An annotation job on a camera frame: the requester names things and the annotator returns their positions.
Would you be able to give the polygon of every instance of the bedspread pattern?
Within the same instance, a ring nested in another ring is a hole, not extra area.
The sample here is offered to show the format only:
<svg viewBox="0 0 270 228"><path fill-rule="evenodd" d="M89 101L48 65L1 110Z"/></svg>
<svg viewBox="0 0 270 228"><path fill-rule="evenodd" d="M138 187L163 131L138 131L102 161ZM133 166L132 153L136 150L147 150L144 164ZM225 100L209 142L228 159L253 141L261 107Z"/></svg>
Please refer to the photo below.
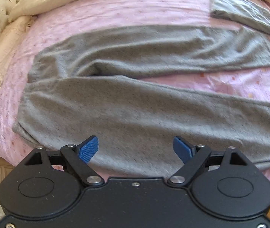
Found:
<svg viewBox="0 0 270 228"><path fill-rule="evenodd" d="M252 1L270 10L265 2ZM210 0L79 0L40 15L13 57L0 91L0 156L16 165L31 151L12 132L12 125L27 73L39 51L73 34L104 27L194 24L239 28L235 22L210 18L209 5ZM270 68L146 80L270 101Z"/></svg>

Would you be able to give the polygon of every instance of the folded gray cloth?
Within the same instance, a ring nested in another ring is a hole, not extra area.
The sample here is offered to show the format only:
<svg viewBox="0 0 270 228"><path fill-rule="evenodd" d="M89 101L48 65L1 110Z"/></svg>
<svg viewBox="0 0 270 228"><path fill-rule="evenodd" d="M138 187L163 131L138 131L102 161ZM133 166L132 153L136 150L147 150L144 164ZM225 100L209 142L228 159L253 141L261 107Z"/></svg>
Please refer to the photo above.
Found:
<svg viewBox="0 0 270 228"><path fill-rule="evenodd" d="M213 18L232 20L270 34L270 13L249 0L211 0Z"/></svg>
<svg viewBox="0 0 270 228"><path fill-rule="evenodd" d="M269 42L245 28L157 25L76 35L35 57L14 131L51 149L97 135L90 164L111 175L171 175L182 165L175 135L270 159L270 103L132 79L265 65Z"/></svg>

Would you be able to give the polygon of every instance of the pivot bolt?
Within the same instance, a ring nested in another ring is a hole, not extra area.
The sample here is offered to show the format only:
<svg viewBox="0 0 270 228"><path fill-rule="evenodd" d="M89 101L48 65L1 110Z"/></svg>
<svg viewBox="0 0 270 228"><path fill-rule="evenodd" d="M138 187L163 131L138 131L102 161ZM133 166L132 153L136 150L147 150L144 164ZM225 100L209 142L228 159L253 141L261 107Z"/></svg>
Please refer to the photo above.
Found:
<svg viewBox="0 0 270 228"><path fill-rule="evenodd" d="M15 228L15 226L11 223L5 225L5 228Z"/></svg>
<svg viewBox="0 0 270 228"><path fill-rule="evenodd" d="M100 176L90 176L86 179L86 181L90 184L98 184L101 183L102 179Z"/></svg>
<svg viewBox="0 0 270 228"><path fill-rule="evenodd" d="M170 177L170 181L172 183L180 184L180 183L185 182L186 180L183 176L172 176Z"/></svg>

